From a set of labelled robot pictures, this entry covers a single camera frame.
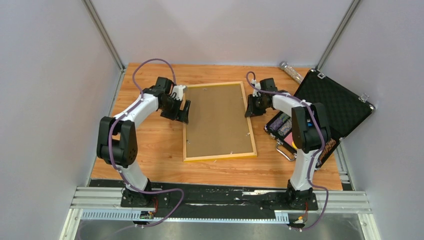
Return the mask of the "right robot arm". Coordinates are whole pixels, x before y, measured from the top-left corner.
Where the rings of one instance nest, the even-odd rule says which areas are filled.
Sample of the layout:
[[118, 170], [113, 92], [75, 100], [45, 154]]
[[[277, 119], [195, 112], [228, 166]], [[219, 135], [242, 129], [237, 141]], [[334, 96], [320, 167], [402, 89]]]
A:
[[312, 179], [319, 156], [331, 138], [326, 110], [321, 103], [309, 103], [287, 92], [277, 91], [272, 78], [247, 83], [254, 89], [248, 95], [245, 116], [256, 117], [268, 108], [279, 110], [291, 119], [292, 140], [297, 149], [295, 168], [281, 194], [281, 202], [290, 210], [317, 210]]

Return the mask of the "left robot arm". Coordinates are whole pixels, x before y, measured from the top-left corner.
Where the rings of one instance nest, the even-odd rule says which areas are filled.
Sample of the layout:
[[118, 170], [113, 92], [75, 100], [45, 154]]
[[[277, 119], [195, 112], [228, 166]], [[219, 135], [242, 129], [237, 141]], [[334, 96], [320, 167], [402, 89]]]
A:
[[125, 110], [100, 120], [96, 155], [111, 165], [124, 181], [124, 205], [146, 207], [152, 203], [153, 196], [159, 194], [152, 191], [150, 180], [136, 161], [137, 128], [156, 111], [161, 111], [163, 118], [188, 124], [191, 102], [183, 99], [187, 89], [185, 85], [158, 77], [155, 85], [143, 89]]

